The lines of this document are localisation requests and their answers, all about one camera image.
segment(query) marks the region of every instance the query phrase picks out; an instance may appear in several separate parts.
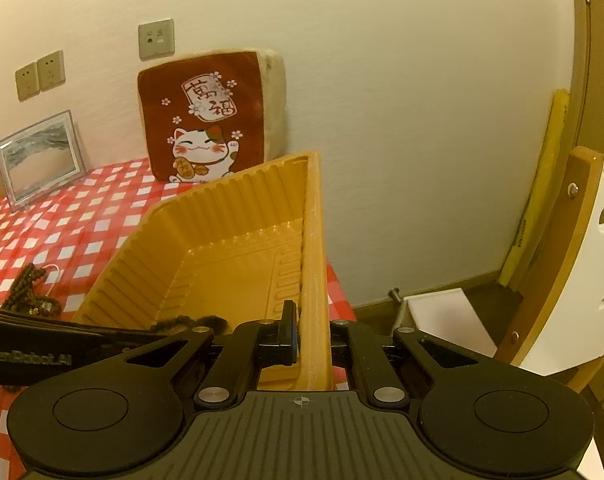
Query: white label with chinese characters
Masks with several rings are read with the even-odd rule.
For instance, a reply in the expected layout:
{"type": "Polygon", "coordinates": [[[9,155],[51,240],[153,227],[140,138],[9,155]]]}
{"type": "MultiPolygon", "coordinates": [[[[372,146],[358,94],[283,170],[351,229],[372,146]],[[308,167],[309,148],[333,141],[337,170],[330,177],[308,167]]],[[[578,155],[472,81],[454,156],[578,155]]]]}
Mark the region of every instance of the white label with chinese characters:
{"type": "Polygon", "coordinates": [[[234,116],[237,107],[231,92],[224,88],[217,73],[201,74],[182,83],[182,89],[191,102],[189,113],[206,123],[234,116]]]}

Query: yellow tray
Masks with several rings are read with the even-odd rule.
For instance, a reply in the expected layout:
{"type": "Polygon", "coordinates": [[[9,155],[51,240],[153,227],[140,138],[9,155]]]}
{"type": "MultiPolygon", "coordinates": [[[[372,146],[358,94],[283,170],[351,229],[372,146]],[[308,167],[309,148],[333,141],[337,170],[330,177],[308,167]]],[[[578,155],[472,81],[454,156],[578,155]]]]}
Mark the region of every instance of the yellow tray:
{"type": "Polygon", "coordinates": [[[320,159],[286,156],[152,208],[98,277],[73,321],[146,329],[216,315],[231,329],[300,307],[293,367],[262,370],[261,389],[331,389],[320,159]]]}

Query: cat ear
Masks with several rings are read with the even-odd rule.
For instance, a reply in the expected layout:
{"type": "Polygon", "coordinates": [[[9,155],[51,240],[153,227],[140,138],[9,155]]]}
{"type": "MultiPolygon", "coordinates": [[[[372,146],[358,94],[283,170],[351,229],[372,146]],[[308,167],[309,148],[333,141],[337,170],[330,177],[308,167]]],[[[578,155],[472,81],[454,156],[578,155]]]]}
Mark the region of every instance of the cat ear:
{"type": "Polygon", "coordinates": [[[214,124],[210,128],[207,128],[207,137],[211,140],[214,140],[218,144],[223,144],[226,142],[224,140],[224,136],[222,135],[222,126],[219,124],[214,124]]]}

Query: table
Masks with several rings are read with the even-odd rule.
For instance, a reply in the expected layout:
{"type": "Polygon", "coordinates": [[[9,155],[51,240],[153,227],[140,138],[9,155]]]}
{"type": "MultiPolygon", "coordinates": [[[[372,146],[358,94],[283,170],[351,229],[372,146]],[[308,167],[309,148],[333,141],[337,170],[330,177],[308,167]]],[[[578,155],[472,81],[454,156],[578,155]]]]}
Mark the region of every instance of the table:
{"type": "MultiPolygon", "coordinates": [[[[131,160],[88,173],[81,180],[12,212],[0,201],[0,304],[20,268],[48,265],[42,292],[63,306],[70,320],[98,275],[153,204],[192,189],[193,184],[157,182],[148,160],[131,160]]],[[[330,319],[355,316],[333,268],[327,264],[330,319]]],[[[334,368],[334,382],[346,378],[334,368]]],[[[17,479],[24,468],[6,431],[6,413],[16,394],[0,388],[0,480],[17,479]]]]}

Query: power socket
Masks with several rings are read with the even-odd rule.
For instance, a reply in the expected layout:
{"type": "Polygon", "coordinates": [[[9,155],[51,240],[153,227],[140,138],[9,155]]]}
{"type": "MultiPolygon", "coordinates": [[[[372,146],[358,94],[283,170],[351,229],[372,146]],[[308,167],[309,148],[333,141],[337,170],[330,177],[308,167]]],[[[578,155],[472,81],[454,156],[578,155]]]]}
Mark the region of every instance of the power socket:
{"type": "Polygon", "coordinates": [[[38,69],[34,62],[15,71],[15,88],[18,91],[20,101],[25,101],[29,97],[40,93],[38,69]]]}
{"type": "Polygon", "coordinates": [[[175,54],[173,19],[138,25],[138,46],[142,61],[175,54]]]}
{"type": "Polygon", "coordinates": [[[38,78],[42,91],[61,85],[66,81],[64,58],[61,50],[38,59],[38,78]]]}

